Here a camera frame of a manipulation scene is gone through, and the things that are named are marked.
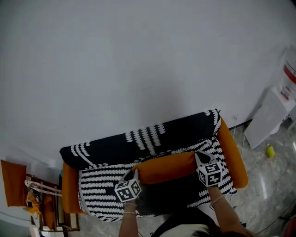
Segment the white cube with black pattern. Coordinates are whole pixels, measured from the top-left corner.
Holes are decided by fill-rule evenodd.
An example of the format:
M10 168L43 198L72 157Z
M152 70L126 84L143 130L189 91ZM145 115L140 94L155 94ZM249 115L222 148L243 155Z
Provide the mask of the white cube with black pattern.
M136 199L141 191L141 187L136 179L115 185L115 193L121 202Z
M198 167L197 172L199 180L206 187L217 185L222 181L222 165L220 162Z

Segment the sofa armrest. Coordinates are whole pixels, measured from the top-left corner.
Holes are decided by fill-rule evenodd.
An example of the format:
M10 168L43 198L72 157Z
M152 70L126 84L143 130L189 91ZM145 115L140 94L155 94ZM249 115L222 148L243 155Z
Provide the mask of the sofa armrest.
M221 118L221 127L218 131L218 140L224 153L230 176L235 188L242 188L248 184L248 176L240 152L231 133Z
M65 213L84 213L78 202L78 171L63 164L62 201Z

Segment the bracelet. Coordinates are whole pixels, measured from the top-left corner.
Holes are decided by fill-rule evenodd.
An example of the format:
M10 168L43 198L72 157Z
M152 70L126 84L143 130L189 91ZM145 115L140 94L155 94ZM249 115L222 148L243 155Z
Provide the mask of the bracelet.
M222 198L224 198L224 197L225 197L225 195L221 195L220 197L216 198L214 201L212 201L210 207L213 207L213 205L214 205L217 201L219 201L220 199L222 199Z
M135 212L124 212L123 214L134 214L135 216L137 216L138 214Z

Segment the red label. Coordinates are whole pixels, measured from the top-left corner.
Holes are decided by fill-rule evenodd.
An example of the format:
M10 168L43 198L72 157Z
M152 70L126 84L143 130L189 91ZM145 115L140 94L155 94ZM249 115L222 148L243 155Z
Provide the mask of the red label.
M284 66L284 72L287 75L287 77L290 78L290 80L292 82L294 82L294 84L296 84L296 76L287 68L287 66Z

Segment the tiled floor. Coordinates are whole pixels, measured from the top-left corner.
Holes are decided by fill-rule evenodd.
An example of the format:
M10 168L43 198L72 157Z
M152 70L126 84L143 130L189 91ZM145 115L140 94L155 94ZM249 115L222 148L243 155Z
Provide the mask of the tiled floor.
M243 130L235 131L235 141L241 151ZM267 144L274 147L276 156L268 159L265 151ZM284 125L254 150L250 150L245 140L242 155L249 184L233 195L231 204L237 206L236 212L247 228L258 233L280 216L296 198L296 131L288 132ZM215 219L209 204L200 207ZM138 219L139 232L149 237L161 223L162 216ZM121 222L107 223L95 217L80 215L80 232L73 232L73 237L118 236ZM273 236L279 234L283 222L278 220L260 235Z

